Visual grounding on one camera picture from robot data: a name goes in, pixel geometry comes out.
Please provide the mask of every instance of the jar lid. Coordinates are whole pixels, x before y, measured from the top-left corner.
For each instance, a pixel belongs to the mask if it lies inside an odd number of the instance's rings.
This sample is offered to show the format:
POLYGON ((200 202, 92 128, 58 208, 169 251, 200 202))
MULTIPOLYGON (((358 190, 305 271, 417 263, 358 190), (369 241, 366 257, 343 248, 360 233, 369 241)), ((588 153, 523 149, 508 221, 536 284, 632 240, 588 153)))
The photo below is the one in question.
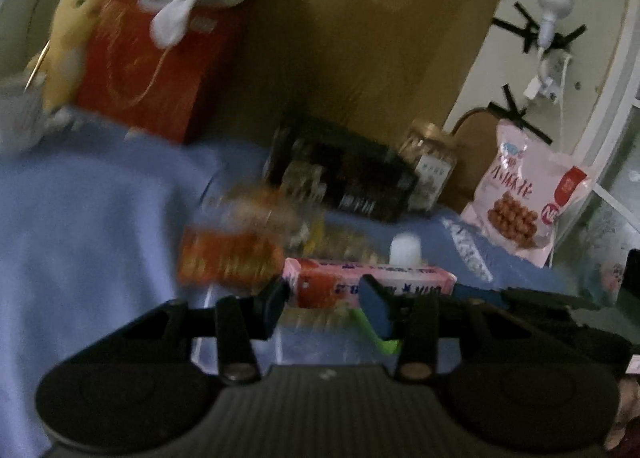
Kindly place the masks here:
POLYGON ((456 140, 450 134, 445 133, 434 123, 416 118, 411 123, 411 129, 413 129, 416 133, 420 134, 425 139, 439 142, 448 149, 454 150, 456 148, 456 140))

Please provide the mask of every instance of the pink snack bag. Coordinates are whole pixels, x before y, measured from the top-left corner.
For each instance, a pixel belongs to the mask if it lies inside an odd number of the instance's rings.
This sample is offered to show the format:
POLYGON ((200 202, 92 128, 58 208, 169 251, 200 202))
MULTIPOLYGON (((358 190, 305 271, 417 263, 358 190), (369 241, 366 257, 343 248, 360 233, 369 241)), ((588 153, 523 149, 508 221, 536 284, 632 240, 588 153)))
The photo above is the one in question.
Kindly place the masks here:
POLYGON ((394 295, 422 294, 437 288, 450 295, 456 276, 436 266, 405 268, 389 264, 337 263, 288 258, 282 276, 293 290, 298 308, 358 308, 358 287, 365 274, 375 277, 394 295))
POLYGON ((592 178, 569 155, 554 153, 508 120, 498 123, 497 142, 498 154, 462 219, 509 253, 542 267, 558 216, 587 197, 592 178))

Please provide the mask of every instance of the blurry orange package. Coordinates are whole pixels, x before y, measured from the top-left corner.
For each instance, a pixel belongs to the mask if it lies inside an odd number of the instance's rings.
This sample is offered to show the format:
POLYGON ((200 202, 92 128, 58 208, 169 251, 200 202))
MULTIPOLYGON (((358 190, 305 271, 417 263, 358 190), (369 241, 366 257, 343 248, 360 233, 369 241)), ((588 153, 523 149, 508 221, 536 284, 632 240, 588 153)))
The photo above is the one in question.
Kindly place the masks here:
POLYGON ((258 234, 226 234, 187 227, 178 260, 178 282, 219 282, 253 290, 279 275, 284 259, 280 247, 258 234))

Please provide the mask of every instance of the glass jar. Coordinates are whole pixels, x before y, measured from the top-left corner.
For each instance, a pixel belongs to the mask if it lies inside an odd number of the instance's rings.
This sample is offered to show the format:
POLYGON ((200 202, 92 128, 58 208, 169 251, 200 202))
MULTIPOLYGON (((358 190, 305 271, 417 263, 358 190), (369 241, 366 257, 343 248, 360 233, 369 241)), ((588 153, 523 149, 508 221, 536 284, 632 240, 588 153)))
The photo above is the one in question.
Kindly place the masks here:
POLYGON ((436 124, 414 120, 399 153, 420 178, 409 198, 408 210, 427 212, 456 166, 456 141, 436 124))

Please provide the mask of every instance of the yellow plush toy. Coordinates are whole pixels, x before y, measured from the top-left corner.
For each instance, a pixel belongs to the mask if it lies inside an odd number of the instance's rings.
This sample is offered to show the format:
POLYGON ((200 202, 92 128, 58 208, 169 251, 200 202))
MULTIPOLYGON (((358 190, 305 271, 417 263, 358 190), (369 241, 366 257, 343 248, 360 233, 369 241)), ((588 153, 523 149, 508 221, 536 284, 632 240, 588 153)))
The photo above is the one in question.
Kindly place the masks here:
MULTIPOLYGON (((49 50, 40 66, 47 78, 43 88, 43 107, 51 112, 73 101, 82 78, 86 44, 98 22, 105 0, 60 0, 51 22, 49 50)), ((39 55, 27 65, 33 71, 39 55)))

